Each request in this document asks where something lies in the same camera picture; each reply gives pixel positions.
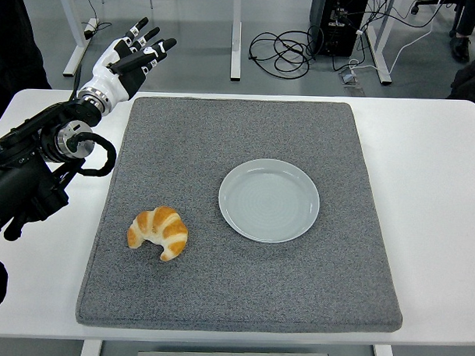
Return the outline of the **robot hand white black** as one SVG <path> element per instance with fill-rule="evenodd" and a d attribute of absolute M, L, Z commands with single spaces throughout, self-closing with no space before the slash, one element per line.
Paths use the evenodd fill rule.
<path fill-rule="evenodd" d="M 93 97 L 103 104 L 102 111 L 108 112 L 138 92 L 148 73 L 177 43 L 175 38 L 156 39 L 158 27 L 141 35 L 148 20 L 144 17 L 106 48 L 92 69 L 91 80 L 80 89 L 81 98 Z"/>

